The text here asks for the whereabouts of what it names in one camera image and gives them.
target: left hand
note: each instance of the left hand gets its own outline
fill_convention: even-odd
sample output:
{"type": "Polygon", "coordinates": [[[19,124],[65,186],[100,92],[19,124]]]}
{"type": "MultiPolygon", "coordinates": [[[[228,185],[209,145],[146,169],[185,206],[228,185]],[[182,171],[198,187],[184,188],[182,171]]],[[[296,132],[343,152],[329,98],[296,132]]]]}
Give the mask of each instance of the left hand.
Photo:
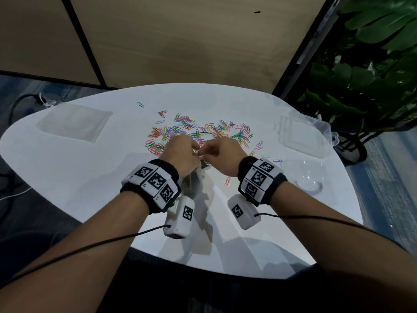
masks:
{"type": "Polygon", "coordinates": [[[175,135],[170,138],[159,159],[173,165],[180,178],[182,178],[189,175],[200,165],[200,159],[193,149],[199,150],[200,145],[190,136],[185,134],[175,135]]]}

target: right hand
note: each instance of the right hand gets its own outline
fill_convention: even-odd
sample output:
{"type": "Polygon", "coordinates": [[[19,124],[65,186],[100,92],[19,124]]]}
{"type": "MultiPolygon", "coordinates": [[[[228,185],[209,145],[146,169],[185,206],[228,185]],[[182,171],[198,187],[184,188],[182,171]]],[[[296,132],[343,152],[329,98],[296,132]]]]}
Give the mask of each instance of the right hand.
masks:
{"type": "Polygon", "coordinates": [[[229,137],[209,140],[200,148],[198,155],[202,156],[202,160],[230,177],[237,177],[241,160],[248,156],[239,142],[229,137]]]}

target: white table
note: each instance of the white table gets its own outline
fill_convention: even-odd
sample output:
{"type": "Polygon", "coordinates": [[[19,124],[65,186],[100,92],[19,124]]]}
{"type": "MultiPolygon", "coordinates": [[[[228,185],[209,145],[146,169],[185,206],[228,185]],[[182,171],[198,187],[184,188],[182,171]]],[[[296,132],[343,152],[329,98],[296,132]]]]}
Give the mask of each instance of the white table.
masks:
{"type": "MultiPolygon", "coordinates": [[[[323,163],[326,184],[316,198],[362,223],[352,183],[336,152],[331,149],[325,159],[317,159],[278,142],[276,121],[294,109],[270,94],[224,85],[179,83],[116,90],[69,103],[114,113],[95,143],[37,129],[35,124],[50,112],[47,109],[14,123],[2,136],[0,154],[34,190],[81,222],[118,194],[120,181],[134,167],[155,158],[144,144],[152,126],[157,126],[155,122],[162,120],[157,112],[167,110],[164,124],[168,125],[178,112],[200,125],[219,120],[249,125],[254,137],[248,153],[263,141],[257,157],[323,163]]],[[[256,278],[287,278],[315,263],[280,219],[264,216],[256,226],[242,230],[227,207],[227,200],[237,193],[237,178],[226,187],[226,177],[216,169],[209,168],[206,176],[188,238],[174,240],[157,230],[137,237],[132,247],[191,267],[256,278]]],[[[274,213],[265,205],[258,211],[274,213]]],[[[151,215],[141,230],[164,221],[163,213],[151,215]]]]}

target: wooden wall panel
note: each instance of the wooden wall panel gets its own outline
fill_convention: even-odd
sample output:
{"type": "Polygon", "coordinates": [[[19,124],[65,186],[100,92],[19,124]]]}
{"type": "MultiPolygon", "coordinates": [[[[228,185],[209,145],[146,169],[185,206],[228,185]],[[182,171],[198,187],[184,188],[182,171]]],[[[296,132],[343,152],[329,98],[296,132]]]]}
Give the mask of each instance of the wooden wall panel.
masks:
{"type": "Polygon", "coordinates": [[[109,86],[204,82],[270,93],[325,0],[71,2],[109,86]]]}
{"type": "Polygon", "coordinates": [[[0,3],[0,70],[99,84],[61,0],[0,3]]]}

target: wristband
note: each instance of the wristband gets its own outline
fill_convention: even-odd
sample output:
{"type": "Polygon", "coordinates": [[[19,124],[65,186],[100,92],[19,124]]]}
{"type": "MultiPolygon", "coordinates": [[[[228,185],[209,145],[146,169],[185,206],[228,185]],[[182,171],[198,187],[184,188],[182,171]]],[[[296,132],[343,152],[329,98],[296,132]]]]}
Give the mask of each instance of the wristband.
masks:
{"type": "Polygon", "coordinates": [[[275,190],[287,178],[283,170],[266,159],[245,157],[239,164],[239,192],[255,206],[271,203],[275,190]]]}
{"type": "Polygon", "coordinates": [[[122,180],[123,191],[139,194],[149,208],[149,214],[165,212],[180,195],[179,174],[170,163],[154,159],[137,166],[122,180]]]}

